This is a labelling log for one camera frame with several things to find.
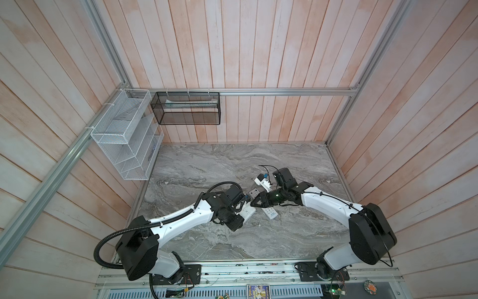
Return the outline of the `small round orange object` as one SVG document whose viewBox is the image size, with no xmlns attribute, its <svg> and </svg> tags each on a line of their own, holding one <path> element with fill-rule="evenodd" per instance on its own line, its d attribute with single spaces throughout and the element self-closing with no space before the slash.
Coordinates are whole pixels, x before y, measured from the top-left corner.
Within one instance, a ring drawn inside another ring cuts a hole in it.
<svg viewBox="0 0 478 299">
<path fill-rule="evenodd" d="M 377 285 L 371 281 L 371 280 L 366 280 L 363 283 L 364 290 L 369 294 L 369 295 L 377 295 Z"/>
</svg>

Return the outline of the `colourful card box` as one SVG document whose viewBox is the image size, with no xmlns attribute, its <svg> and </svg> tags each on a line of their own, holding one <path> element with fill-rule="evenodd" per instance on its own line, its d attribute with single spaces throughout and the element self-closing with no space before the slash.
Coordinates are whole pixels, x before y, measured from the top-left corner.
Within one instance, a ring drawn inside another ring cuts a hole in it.
<svg viewBox="0 0 478 299">
<path fill-rule="evenodd" d="M 247 285 L 247 299 L 270 299 L 269 285 Z"/>
</svg>

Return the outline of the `black mesh basket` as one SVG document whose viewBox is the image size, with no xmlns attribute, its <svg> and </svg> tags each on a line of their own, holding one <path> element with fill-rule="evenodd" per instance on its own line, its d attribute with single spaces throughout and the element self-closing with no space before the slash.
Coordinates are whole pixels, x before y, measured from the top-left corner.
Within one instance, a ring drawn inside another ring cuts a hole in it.
<svg viewBox="0 0 478 299">
<path fill-rule="evenodd" d="M 217 92 L 156 92 L 151 109 L 161 125 L 220 125 Z"/>
</svg>

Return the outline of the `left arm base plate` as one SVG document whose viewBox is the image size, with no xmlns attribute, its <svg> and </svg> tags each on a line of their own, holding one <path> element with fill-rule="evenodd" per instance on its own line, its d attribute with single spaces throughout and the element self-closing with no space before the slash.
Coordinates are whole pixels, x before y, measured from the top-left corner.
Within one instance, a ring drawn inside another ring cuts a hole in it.
<svg viewBox="0 0 478 299">
<path fill-rule="evenodd" d="M 153 275 L 150 281 L 153 286 L 199 285 L 201 272 L 202 266 L 200 264 L 186 264 L 170 278 Z"/>
</svg>

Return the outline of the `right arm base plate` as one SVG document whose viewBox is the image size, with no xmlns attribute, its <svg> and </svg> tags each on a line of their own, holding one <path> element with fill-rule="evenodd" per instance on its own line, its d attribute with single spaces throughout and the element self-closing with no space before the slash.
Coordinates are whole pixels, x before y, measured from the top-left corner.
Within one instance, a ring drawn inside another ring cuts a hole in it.
<svg viewBox="0 0 478 299">
<path fill-rule="evenodd" d="M 350 280 L 346 268 L 333 270 L 320 262 L 298 262 L 295 264 L 295 269 L 302 282 L 331 281 L 332 279 L 340 282 Z"/>
</svg>

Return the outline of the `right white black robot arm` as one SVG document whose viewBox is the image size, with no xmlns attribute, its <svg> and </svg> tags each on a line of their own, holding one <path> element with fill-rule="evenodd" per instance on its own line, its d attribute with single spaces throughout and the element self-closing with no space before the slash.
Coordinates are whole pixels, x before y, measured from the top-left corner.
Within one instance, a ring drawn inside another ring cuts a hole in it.
<svg viewBox="0 0 478 299">
<path fill-rule="evenodd" d="M 349 265 L 360 262 L 375 265 L 383 257 L 391 256 L 390 249 L 397 245 L 397 237 L 378 205 L 352 203 L 311 183 L 299 183 L 288 168 L 276 170 L 273 177 L 276 188 L 272 187 L 268 174 L 259 174 L 254 179 L 264 191 L 252 199 L 252 207 L 267 209 L 290 201 L 317 210 L 348 229 L 349 243 L 331 247 L 316 259 L 315 269 L 319 279 L 332 280 L 338 271 Z"/>
</svg>

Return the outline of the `white air conditioner remote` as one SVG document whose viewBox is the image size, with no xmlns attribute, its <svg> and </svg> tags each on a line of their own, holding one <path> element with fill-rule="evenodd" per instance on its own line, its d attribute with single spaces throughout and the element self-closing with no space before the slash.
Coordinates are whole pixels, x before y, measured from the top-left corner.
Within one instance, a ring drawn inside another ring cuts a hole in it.
<svg viewBox="0 0 478 299">
<path fill-rule="evenodd" d="M 256 212 L 256 208 L 252 207 L 250 203 L 246 203 L 241 209 L 241 211 L 239 212 L 239 214 L 244 219 L 244 222 L 246 222 L 247 220 L 251 218 L 252 215 L 255 214 L 255 212 Z"/>
</svg>

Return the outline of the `white battery cover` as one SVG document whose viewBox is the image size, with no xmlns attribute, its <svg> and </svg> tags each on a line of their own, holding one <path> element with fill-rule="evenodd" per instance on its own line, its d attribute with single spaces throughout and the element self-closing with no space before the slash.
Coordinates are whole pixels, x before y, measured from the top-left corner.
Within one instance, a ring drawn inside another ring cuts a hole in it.
<svg viewBox="0 0 478 299">
<path fill-rule="evenodd" d="M 252 189 L 248 195 L 251 197 L 251 199 L 255 199 L 258 195 L 260 194 L 259 190 L 257 190 L 256 188 L 255 189 Z"/>
</svg>

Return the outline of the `long white TV remote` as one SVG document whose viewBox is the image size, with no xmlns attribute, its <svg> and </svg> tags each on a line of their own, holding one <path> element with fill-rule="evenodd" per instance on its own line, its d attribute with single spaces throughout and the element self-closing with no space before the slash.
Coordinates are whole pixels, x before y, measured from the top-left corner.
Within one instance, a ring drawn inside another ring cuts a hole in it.
<svg viewBox="0 0 478 299">
<path fill-rule="evenodd" d="M 274 208 L 263 208 L 262 211 L 266 214 L 266 216 L 270 219 L 273 220 L 278 216 L 278 213 Z"/>
</svg>

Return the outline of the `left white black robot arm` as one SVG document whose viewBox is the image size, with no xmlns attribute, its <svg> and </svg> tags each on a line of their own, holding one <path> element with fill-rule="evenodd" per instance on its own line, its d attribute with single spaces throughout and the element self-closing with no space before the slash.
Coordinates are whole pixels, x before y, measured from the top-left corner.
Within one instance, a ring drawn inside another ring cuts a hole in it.
<svg viewBox="0 0 478 299">
<path fill-rule="evenodd" d="M 134 219 L 126 232 L 121 233 L 116 250 L 128 280 L 138 280 L 145 275 L 159 276 L 176 284 L 184 279 L 185 265 L 176 252 L 161 248 L 178 235 L 214 222 L 226 225 L 231 231 L 240 229 L 245 218 L 240 211 L 247 195 L 234 182 L 214 185 L 200 193 L 195 203 L 163 218 Z"/>
</svg>

